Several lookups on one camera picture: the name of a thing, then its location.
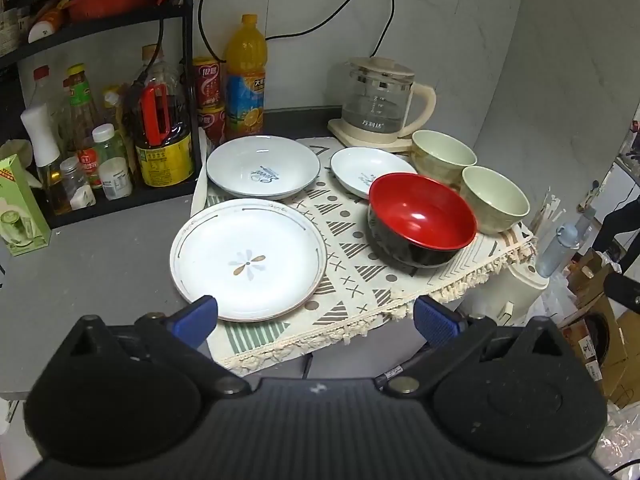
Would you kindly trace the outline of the large soy sauce jug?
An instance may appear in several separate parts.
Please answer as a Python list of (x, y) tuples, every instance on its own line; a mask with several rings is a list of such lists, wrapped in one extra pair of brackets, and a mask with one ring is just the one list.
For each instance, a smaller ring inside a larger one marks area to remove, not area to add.
[(170, 188), (194, 173), (186, 98), (159, 44), (142, 48), (142, 67), (126, 93), (122, 120), (132, 138), (142, 181)]

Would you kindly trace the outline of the pale green bowl back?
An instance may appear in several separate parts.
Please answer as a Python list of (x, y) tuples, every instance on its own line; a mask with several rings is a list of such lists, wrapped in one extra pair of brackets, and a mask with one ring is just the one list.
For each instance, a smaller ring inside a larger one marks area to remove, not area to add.
[(472, 148), (446, 133), (418, 130), (411, 140), (410, 159), (418, 174), (450, 188), (460, 188), (462, 171), (477, 164)]

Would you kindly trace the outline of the patterned fringed table cloth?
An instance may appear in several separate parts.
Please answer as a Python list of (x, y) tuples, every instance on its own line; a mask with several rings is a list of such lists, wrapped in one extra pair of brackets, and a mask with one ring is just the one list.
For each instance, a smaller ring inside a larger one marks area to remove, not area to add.
[(245, 376), (304, 354), (349, 342), (412, 313), (416, 297), (430, 295), (453, 307), (464, 294), (512, 264), (533, 258), (536, 240), (517, 223), (497, 235), (477, 234), (450, 263), (413, 269), (391, 259), (367, 238), (367, 204), (350, 194), (330, 170), (341, 149), (333, 138), (303, 142), (320, 160), (313, 185), (286, 200), (326, 242), (328, 263), (314, 296), (275, 321), (221, 322), (207, 339), (216, 362)]

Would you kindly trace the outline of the red and black bowl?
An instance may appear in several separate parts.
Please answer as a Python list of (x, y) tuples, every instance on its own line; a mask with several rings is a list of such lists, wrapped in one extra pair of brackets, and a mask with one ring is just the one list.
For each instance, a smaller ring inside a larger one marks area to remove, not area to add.
[(446, 266), (477, 234), (475, 216), (459, 194), (405, 172), (384, 174), (372, 182), (367, 222), (376, 246), (419, 269)]

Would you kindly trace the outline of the cream appliance on floor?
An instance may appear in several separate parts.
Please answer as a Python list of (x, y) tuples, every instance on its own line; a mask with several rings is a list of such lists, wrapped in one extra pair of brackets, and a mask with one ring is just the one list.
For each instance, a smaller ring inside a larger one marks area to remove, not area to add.
[(541, 276), (533, 264), (512, 264), (480, 289), (480, 313), (498, 324), (511, 324), (526, 315), (548, 285), (549, 279)]

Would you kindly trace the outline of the lower red drink can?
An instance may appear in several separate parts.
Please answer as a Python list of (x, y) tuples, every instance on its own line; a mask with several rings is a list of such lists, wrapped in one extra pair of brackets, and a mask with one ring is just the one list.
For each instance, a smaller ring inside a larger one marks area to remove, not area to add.
[(213, 146), (224, 142), (226, 128), (226, 108), (224, 104), (208, 106), (198, 110), (198, 125), (204, 130)]

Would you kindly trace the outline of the pale green bowl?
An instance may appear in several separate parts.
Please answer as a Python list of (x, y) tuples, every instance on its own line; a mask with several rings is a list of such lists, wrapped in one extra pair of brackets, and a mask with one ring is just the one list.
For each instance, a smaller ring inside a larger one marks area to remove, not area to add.
[(418, 130), (411, 140), (410, 159), (418, 174), (450, 188), (460, 188), (462, 171), (477, 164), (472, 148), (446, 133)]
[(471, 208), (477, 229), (487, 235), (511, 229), (530, 211), (529, 200), (522, 190), (486, 167), (469, 166), (462, 170), (460, 196)]

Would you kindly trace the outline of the small white label jar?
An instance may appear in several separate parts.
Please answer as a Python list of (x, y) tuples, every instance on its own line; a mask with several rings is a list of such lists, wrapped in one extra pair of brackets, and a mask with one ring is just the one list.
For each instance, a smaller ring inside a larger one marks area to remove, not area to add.
[(92, 130), (98, 155), (98, 174), (108, 200), (120, 200), (132, 193), (127, 153), (114, 126), (107, 122)]

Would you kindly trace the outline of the large floral white plate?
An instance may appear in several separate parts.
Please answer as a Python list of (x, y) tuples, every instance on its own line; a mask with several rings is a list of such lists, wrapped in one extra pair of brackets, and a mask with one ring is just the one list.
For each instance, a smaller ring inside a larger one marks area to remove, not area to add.
[(186, 301), (217, 301), (218, 318), (272, 320), (301, 307), (326, 272), (326, 243), (297, 210), (238, 198), (194, 214), (171, 244), (169, 269)]

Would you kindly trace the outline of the white Sweet print plate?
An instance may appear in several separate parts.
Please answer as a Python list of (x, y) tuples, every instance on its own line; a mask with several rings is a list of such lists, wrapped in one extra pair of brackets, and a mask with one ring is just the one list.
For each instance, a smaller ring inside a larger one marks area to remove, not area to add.
[(235, 197), (283, 200), (311, 185), (320, 174), (318, 156), (282, 136), (243, 136), (215, 148), (207, 177)]

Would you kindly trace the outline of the pale green bowl front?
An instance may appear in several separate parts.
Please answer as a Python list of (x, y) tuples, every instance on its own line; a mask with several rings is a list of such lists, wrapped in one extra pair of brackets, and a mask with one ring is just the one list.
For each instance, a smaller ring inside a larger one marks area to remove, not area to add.
[(522, 190), (486, 167), (469, 166), (462, 170), (460, 196), (471, 208), (477, 229), (487, 235), (511, 229), (530, 211), (529, 200)]

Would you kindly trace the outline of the cardboard box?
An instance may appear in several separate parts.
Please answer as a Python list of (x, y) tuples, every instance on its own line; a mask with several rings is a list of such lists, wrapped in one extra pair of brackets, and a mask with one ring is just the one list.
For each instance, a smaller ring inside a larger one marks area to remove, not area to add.
[(565, 339), (605, 399), (618, 408), (639, 401), (639, 282), (587, 252), (568, 276), (576, 311), (560, 322)]

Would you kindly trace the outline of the red basket on shelf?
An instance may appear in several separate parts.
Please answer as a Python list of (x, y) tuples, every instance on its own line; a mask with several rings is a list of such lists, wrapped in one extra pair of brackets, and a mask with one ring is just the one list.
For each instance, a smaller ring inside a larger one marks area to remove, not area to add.
[(114, 18), (154, 6), (156, 0), (70, 0), (65, 11), (72, 23)]

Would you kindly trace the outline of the green label sauce bottle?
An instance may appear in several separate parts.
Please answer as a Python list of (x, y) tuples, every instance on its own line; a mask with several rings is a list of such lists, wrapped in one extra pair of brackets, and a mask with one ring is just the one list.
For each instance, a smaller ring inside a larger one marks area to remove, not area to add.
[(98, 153), (94, 149), (93, 129), (100, 124), (96, 104), (94, 104), (86, 68), (82, 63), (67, 69), (68, 92), (70, 92), (70, 119), (74, 135), (76, 153), (89, 184), (95, 190), (102, 188), (99, 176)]

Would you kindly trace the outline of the small white Bakery plate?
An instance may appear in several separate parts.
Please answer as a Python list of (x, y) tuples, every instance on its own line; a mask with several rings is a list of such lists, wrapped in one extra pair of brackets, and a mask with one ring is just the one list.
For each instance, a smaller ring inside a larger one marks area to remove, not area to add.
[(338, 183), (349, 193), (367, 200), (374, 180), (386, 174), (416, 174), (405, 159), (378, 148), (343, 148), (330, 160)]

